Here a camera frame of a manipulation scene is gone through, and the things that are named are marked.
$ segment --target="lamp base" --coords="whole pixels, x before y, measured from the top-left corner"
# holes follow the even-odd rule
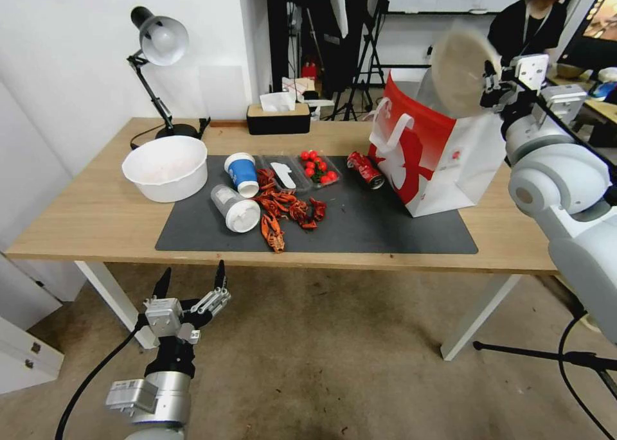
[[[168,136],[174,135],[182,135],[182,136],[190,136],[193,138],[199,139],[199,134],[197,133],[197,129],[192,125],[188,124],[174,124],[174,131],[169,133],[166,128],[162,128],[158,132],[156,132],[157,138],[164,138]]]

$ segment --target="monitor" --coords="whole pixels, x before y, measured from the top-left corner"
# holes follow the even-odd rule
[[[595,0],[560,63],[595,71],[617,66],[617,0]]]

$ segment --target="white plastic bowl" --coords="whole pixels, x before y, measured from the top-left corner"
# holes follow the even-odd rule
[[[187,136],[159,138],[130,152],[124,176],[155,202],[175,202],[194,195],[208,180],[206,145]]]

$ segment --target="bag handle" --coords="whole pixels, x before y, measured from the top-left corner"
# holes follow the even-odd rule
[[[411,117],[409,114],[407,114],[406,112],[401,114],[398,118],[397,124],[394,127],[394,130],[392,130],[392,135],[390,135],[390,138],[388,138],[388,140],[386,141],[381,135],[381,133],[379,133],[379,127],[377,126],[377,116],[379,115],[379,112],[391,102],[392,101],[389,98],[384,98],[377,106],[377,109],[371,111],[367,115],[367,118],[373,116],[373,128],[368,139],[381,153],[388,153],[394,151],[394,148],[396,148],[398,145],[400,136],[403,134],[403,130],[405,130],[406,127],[413,128],[415,124],[414,118]]]

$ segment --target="black box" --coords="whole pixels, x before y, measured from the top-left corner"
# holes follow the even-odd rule
[[[310,130],[309,106],[296,104],[296,110],[264,112],[260,105],[250,105],[246,123],[251,135],[288,135],[308,133]]]

